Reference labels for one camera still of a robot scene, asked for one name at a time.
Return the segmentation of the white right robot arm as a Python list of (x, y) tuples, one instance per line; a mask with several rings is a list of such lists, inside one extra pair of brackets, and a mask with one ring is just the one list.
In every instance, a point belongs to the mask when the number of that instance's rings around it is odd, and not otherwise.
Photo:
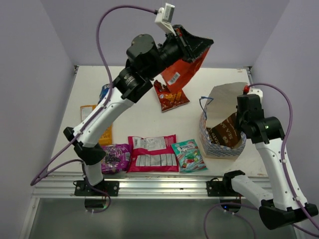
[(222, 190), (226, 195), (239, 193), (259, 211), (270, 230), (301, 222), (318, 215), (316, 205), (308, 202), (294, 176), (286, 147), (285, 134), (276, 117), (266, 118), (256, 94), (237, 98), (236, 127), (255, 145), (265, 165), (272, 192), (249, 179), (241, 170), (225, 173)]

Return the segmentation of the brown sea salt chip bag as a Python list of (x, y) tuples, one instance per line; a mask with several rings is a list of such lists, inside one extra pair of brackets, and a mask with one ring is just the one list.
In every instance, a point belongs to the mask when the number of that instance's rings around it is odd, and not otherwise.
[(235, 128), (236, 113), (230, 115), (215, 127), (207, 127), (212, 144), (235, 148), (241, 140), (241, 133)]

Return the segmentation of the blue checkered paper bag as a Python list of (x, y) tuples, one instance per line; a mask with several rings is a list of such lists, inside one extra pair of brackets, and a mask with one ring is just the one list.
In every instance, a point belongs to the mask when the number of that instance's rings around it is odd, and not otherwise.
[(203, 107), (199, 121), (199, 140), (203, 154), (208, 158), (237, 159), (246, 145), (246, 135), (241, 133), (241, 140), (235, 148), (212, 144), (207, 127), (215, 127), (233, 113), (237, 113), (237, 97), (243, 93), (247, 84), (235, 82), (213, 87)]

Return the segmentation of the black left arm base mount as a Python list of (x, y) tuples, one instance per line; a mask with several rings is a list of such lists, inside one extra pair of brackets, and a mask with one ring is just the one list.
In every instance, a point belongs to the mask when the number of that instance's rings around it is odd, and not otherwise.
[(102, 196), (103, 194), (98, 192), (103, 191), (111, 197), (118, 196), (120, 182), (119, 181), (107, 181), (104, 180), (98, 185), (93, 186), (94, 189), (90, 188), (84, 180), (77, 180), (73, 182), (75, 186), (74, 195), (84, 197)]

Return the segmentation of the orange cream cassava chips bag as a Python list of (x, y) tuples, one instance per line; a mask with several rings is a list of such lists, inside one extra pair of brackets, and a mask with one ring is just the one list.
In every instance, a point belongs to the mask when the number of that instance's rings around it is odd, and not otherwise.
[(210, 47), (192, 63), (187, 63), (180, 59), (161, 72), (161, 76), (170, 92), (175, 94), (188, 84), (188, 82), (200, 69), (209, 49)]

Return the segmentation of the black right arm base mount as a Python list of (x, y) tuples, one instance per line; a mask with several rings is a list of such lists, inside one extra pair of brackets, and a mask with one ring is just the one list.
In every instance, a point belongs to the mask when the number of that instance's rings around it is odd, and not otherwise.
[(206, 181), (206, 191), (208, 197), (237, 197), (239, 194), (231, 189), (227, 189), (222, 180), (213, 178)]

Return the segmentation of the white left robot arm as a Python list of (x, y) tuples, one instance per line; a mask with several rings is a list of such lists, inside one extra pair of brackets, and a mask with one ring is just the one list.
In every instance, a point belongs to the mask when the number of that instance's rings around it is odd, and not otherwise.
[(82, 123), (63, 131), (84, 162), (86, 190), (94, 196), (104, 189), (100, 162), (106, 154), (98, 143), (103, 132), (152, 88), (154, 77), (178, 60), (194, 62), (214, 43), (213, 39), (190, 34), (182, 25), (174, 25), (173, 32), (165, 36), (160, 45), (149, 34), (135, 37), (126, 51), (126, 66), (110, 83), (106, 97)]

